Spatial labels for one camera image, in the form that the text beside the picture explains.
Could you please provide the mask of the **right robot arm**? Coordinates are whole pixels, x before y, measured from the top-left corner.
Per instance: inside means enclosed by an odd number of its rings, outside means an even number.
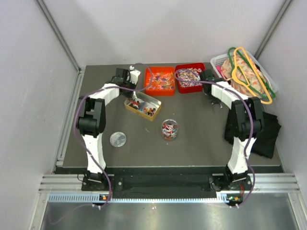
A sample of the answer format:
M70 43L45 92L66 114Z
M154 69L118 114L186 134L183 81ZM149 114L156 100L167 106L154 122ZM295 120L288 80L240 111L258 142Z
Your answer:
M258 134L264 129L261 101L236 91L210 69L200 73L203 92L212 104L222 102L229 108L233 147L223 178L211 176L209 183L215 191L234 190L248 179L249 156Z

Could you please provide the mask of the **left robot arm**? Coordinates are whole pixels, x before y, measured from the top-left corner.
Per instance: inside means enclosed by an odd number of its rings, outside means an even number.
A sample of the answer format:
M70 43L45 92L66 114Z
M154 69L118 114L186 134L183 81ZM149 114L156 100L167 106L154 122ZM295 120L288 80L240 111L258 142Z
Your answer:
M120 95L133 97L140 74L134 66L128 69L117 68L115 75L102 88L79 98L74 130L80 132L87 153L88 165L82 186L84 191L103 191L110 188L102 147L106 106Z

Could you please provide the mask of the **gold candy tin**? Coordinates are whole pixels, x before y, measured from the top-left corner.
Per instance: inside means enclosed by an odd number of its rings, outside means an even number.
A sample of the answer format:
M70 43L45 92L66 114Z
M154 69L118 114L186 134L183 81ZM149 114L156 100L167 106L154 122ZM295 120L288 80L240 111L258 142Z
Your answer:
M149 121L154 121L162 108L162 102L143 92L135 92L135 95L136 99L125 100L126 109Z

